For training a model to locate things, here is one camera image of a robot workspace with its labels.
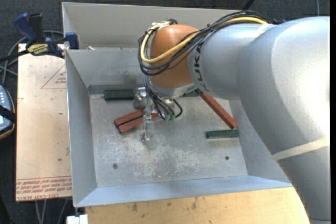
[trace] cardboard sheet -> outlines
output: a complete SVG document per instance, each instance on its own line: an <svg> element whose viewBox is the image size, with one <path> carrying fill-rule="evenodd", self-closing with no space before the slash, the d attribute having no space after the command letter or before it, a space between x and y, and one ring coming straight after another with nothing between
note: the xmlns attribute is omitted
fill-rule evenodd
<svg viewBox="0 0 336 224"><path fill-rule="evenodd" d="M71 196L65 61L19 57L17 96L16 201Z"/></svg>

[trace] wooden board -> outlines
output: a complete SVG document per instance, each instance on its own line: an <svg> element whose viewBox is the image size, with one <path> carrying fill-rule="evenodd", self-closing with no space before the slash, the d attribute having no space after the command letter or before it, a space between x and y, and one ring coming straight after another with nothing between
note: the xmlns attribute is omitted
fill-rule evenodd
<svg viewBox="0 0 336 224"><path fill-rule="evenodd" d="M293 187L86 208L90 224L309 224Z"/></svg>
<svg viewBox="0 0 336 224"><path fill-rule="evenodd" d="M72 195L65 61L18 58L16 201Z"/></svg>

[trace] yellow cable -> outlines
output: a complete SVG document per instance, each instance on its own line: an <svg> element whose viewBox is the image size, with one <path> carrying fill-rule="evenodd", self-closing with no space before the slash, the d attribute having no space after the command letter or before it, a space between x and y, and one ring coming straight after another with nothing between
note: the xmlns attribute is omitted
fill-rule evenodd
<svg viewBox="0 0 336 224"><path fill-rule="evenodd" d="M246 17L240 17L240 18L233 18L233 19L230 19L230 20L226 21L226 23L239 22L239 21L250 21L250 22L254 22L254 23L258 23L258 24L267 24L267 22L264 21L264 20L262 20L262 19L258 19L258 18L254 18L254 17L248 17L248 16L246 16ZM186 45L193 38L193 35L191 35L190 37L186 38L183 42L178 43L176 46L174 46L170 50L164 52L163 54L157 56L156 58L154 58L154 59L147 59L145 57L145 55L144 55L147 40L151 36L152 32L154 30L156 30L157 28L163 26L163 24L158 24L158 25L155 25L155 26L151 27L149 29L148 33L146 34L145 38L143 39L143 42L141 44L141 50L140 50L140 56L141 56L141 60L142 61L144 61L146 63L155 63L155 62L158 62L158 61L162 60L163 58L167 57L172 52L179 51L180 49L182 49L184 47L184 45Z"/></svg>

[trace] black device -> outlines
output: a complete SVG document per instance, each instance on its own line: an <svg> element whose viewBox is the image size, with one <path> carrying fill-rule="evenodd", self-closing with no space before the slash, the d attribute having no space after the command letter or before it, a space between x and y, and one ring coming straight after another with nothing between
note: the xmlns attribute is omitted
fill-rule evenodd
<svg viewBox="0 0 336 224"><path fill-rule="evenodd" d="M0 85L0 139L9 135L14 129L15 113L13 103L7 90Z"/></svg>

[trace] cable bundle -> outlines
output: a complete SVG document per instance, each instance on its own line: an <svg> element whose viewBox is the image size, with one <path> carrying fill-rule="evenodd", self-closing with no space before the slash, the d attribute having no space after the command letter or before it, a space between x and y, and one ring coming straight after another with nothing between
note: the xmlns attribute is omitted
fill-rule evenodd
<svg viewBox="0 0 336 224"><path fill-rule="evenodd" d="M148 55L148 41L152 35L154 35L162 27L168 25L177 24L177 21L174 19L169 19L161 23L154 23L152 26L145 32L145 34L139 39L139 50L138 50L138 60L140 64L141 71L148 77L157 76L163 73L165 70L169 70L177 66L184 58L186 58L196 47L202 46L205 40L211 36L214 32L225 28L232 24L241 24L241 23L257 23L257 24L267 24L267 20L263 18L259 13L253 11L242 11L236 12L229 15L226 15L211 25L207 27L192 32L185 37L183 37L173 48L162 53L161 55L149 59ZM164 59L168 55L172 54L174 51L176 53L165 63L161 65L155 65L158 61ZM182 114L182 108L177 103L175 99L172 101L180 108L178 115L175 115L174 110L168 106L162 98L155 93L151 87L148 86L147 77L145 77L145 88L148 93L148 96L153 100L155 108L159 114L159 117L165 120L173 120Z"/></svg>

